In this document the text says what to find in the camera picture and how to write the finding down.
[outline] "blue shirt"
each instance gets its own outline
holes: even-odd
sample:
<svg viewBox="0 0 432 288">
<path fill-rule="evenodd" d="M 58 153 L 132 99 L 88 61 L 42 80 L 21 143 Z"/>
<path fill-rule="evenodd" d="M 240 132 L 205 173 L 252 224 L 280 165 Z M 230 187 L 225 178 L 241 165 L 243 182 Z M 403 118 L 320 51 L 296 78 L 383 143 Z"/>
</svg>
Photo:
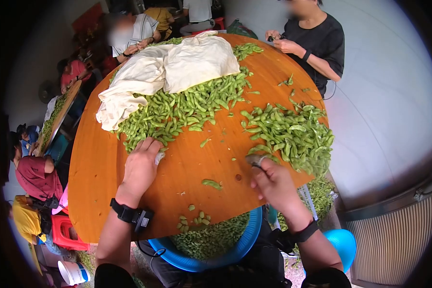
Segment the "blue shirt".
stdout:
<svg viewBox="0 0 432 288">
<path fill-rule="evenodd" d="M 29 155 L 29 149 L 32 143 L 37 142 L 39 134 L 36 132 L 37 126 L 32 125 L 27 127 L 27 135 L 29 135 L 29 141 L 21 139 L 21 146 L 23 148 L 23 157 Z"/>
</svg>

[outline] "pink shirt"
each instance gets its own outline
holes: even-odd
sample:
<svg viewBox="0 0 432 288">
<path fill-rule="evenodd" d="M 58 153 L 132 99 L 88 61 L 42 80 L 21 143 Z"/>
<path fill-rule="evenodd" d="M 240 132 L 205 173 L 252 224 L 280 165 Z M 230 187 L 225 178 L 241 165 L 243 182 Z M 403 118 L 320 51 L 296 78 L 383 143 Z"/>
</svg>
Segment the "pink shirt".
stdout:
<svg viewBox="0 0 432 288">
<path fill-rule="evenodd" d="M 61 87 L 67 87 L 70 80 L 76 78 L 78 75 L 80 75 L 81 72 L 86 69 L 85 63 L 81 62 L 80 60 L 74 60 L 70 62 L 70 66 L 72 67 L 72 72 L 70 72 L 70 74 L 63 74 L 61 76 Z M 91 74 L 92 72 L 88 72 L 88 75 L 82 78 L 81 81 L 85 83 L 86 80 L 90 78 Z"/>
<path fill-rule="evenodd" d="M 53 195 L 61 199 L 63 195 L 63 186 L 56 169 L 52 173 L 45 173 L 43 157 L 22 157 L 17 165 L 16 179 L 27 194 L 43 201 Z"/>
</svg>

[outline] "fan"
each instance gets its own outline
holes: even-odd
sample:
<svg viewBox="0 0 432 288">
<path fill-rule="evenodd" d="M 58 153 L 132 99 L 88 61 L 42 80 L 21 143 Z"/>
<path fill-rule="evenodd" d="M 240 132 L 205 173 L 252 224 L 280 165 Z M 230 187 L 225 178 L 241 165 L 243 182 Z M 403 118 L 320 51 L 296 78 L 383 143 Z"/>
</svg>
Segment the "fan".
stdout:
<svg viewBox="0 0 432 288">
<path fill-rule="evenodd" d="M 56 95 L 58 88 L 50 80 L 45 80 L 39 86 L 39 99 L 45 104 L 48 104 Z"/>
</svg>

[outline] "person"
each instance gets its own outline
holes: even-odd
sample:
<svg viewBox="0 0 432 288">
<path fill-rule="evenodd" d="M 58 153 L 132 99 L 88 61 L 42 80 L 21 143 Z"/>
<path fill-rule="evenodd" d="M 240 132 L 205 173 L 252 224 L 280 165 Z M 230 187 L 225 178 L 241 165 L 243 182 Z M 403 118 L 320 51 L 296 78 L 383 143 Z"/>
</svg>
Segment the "person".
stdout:
<svg viewBox="0 0 432 288">
<path fill-rule="evenodd" d="M 112 57 L 123 63 L 150 43 L 159 42 L 161 36 L 157 30 L 158 24 L 157 20 L 146 14 L 107 14 L 106 25 L 112 46 Z"/>
<path fill-rule="evenodd" d="M 144 11 L 144 14 L 150 16 L 152 19 L 157 20 L 158 26 L 157 30 L 160 32 L 161 41 L 165 41 L 171 35 L 171 23 L 174 23 L 174 17 L 168 11 L 168 9 L 163 8 L 167 3 L 165 2 L 153 2 L 152 7 Z"/>
<path fill-rule="evenodd" d="M 118 204 L 137 208 L 144 192 L 154 181 L 157 165 L 155 157 L 161 142 L 149 137 L 140 141 L 130 153 L 125 164 L 125 176 L 118 187 L 115 200 Z M 261 169 L 252 168 L 251 187 L 259 199 L 265 199 L 279 210 L 292 233 L 303 231 L 313 223 L 311 212 L 299 198 L 287 168 L 265 158 Z M 264 219 L 259 237 L 242 261 L 230 266 L 188 273 L 163 260 L 146 258 L 152 270 L 166 288 L 182 287 L 291 287 L 285 279 L 283 258 L 280 251 L 268 240 L 271 232 Z M 112 209 L 104 224 L 96 251 L 95 288 L 133 288 L 129 262 L 131 224 L 123 222 Z M 304 269 L 307 273 L 302 287 L 351 287 L 342 272 L 341 259 L 333 245 L 316 230 L 304 242 L 298 243 Z M 155 251 L 147 241 L 139 247 L 147 254 Z"/>
<path fill-rule="evenodd" d="M 31 156 L 32 154 L 29 153 L 30 149 L 33 145 L 33 149 L 35 149 L 38 145 L 37 140 L 39 139 L 39 131 L 40 127 L 36 125 L 30 125 L 29 127 L 26 127 L 26 124 L 19 125 L 16 128 L 16 133 L 18 137 L 20 137 L 20 142 L 23 150 L 24 156 Z"/>
<path fill-rule="evenodd" d="M 338 20 L 320 9 L 322 4 L 322 0 L 291 0 L 293 16 L 283 35 L 268 30 L 265 37 L 272 36 L 274 46 L 309 74 L 323 97 L 328 80 L 338 82 L 344 71 L 344 31 Z"/>
<path fill-rule="evenodd" d="M 189 16 L 189 25 L 179 30 L 181 35 L 189 36 L 192 32 L 208 30 L 215 26 L 211 14 L 211 0 L 184 0 L 182 8 L 184 16 Z"/>
<path fill-rule="evenodd" d="M 31 154 L 36 147 L 31 147 Z M 35 199 L 46 201 L 63 195 L 63 186 L 50 155 L 24 156 L 16 132 L 9 135 L 9 157 L 15 166 L 16 179 L 24 191 Z"/>
<path fill-rule="evenodd" d="M 12 205 L 7 201 L 5 201 L 5 204 L 9 209 L 8 218 L 14 221 L 19 234 L 30 244 L 37 245 L 38 237 L 45 243 L 51 253 L 69 256 L 69 251 L 53 242 L 51 213 L 49 211 L 47 214 L 45 214 L 46 212 L 40 213 L 33 208 L 32 199 L 25 195 L 15 196 Z"/>
<path fill-rule="evenodd" d="M 89 71 L 85 63 L 80 60 L 62 59 L 58 62 L 56 67 L 59 73 L 59 83 L 61 85 L 61 93 L 67 92 L 70 86 L 72 86 L 78 80 L 81 80 L 82 84 L 80 90 L 83 95 L 89 97 L 94 87 L 96 86 L 96 76 Z"/>
</svg>

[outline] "green bag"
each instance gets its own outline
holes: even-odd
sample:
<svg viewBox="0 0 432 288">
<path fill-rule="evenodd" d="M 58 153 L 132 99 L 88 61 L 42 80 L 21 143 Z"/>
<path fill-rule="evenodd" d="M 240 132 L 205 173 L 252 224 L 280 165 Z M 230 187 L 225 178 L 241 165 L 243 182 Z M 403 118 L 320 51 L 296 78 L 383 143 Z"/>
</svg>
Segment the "green bag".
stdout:
<svg viewBox="0 0 432 288">
<path fill-rule="evenodd" d="M 227 27 L 227 33 L 247 36 L 254 39 L 258 38 L 253 31 L 243 26 L 242 23 L 239 21 L 239 19 L 234 20 L 232 24 L 229 27 Z"/>
</svg>

